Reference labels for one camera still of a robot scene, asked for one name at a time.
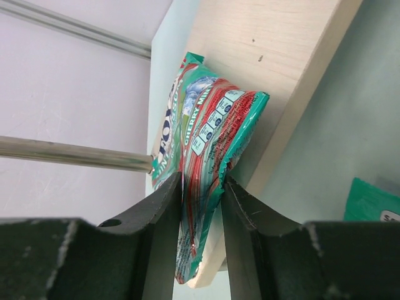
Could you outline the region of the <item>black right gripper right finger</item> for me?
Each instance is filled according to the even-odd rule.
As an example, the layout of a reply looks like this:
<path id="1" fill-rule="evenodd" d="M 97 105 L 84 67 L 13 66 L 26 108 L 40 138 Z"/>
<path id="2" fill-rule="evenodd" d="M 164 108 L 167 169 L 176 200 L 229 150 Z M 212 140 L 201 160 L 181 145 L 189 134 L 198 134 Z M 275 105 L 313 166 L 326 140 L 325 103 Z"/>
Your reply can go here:
<path id="1" fill-rule="evenodd" d="M 398 299 L 399 224 L 299 224 L 233 178 L 221 201 L 233 299 Z"/>

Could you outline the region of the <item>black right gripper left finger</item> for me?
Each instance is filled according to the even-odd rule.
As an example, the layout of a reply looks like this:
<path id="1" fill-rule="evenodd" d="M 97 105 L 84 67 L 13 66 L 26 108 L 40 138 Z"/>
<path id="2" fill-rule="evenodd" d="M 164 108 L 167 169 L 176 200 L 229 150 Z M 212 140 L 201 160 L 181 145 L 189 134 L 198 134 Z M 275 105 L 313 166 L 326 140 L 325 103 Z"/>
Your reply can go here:
<path id="1" fill-rule="evenodd" d="M 181 174 L 98 226 L 1 220 L 2 299 L 171 299 Z"/>

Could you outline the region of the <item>teal cherry mint candy bag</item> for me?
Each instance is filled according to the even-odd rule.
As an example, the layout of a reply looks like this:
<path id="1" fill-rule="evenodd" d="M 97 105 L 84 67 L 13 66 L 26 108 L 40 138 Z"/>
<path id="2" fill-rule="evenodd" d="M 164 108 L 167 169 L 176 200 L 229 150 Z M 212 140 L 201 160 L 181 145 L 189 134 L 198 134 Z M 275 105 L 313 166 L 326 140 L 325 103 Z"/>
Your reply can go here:
<path id="1" fill-rule="evenodd" d="M 238 162 L 269 101 L 263 91 L 245 91 L 212 72 L 204 58 L 188 52 L 167 100 L 152 186 L 181 173 L 182 217 L 175 278 L 192 279 L 203 258 L 224 180 Z"/>

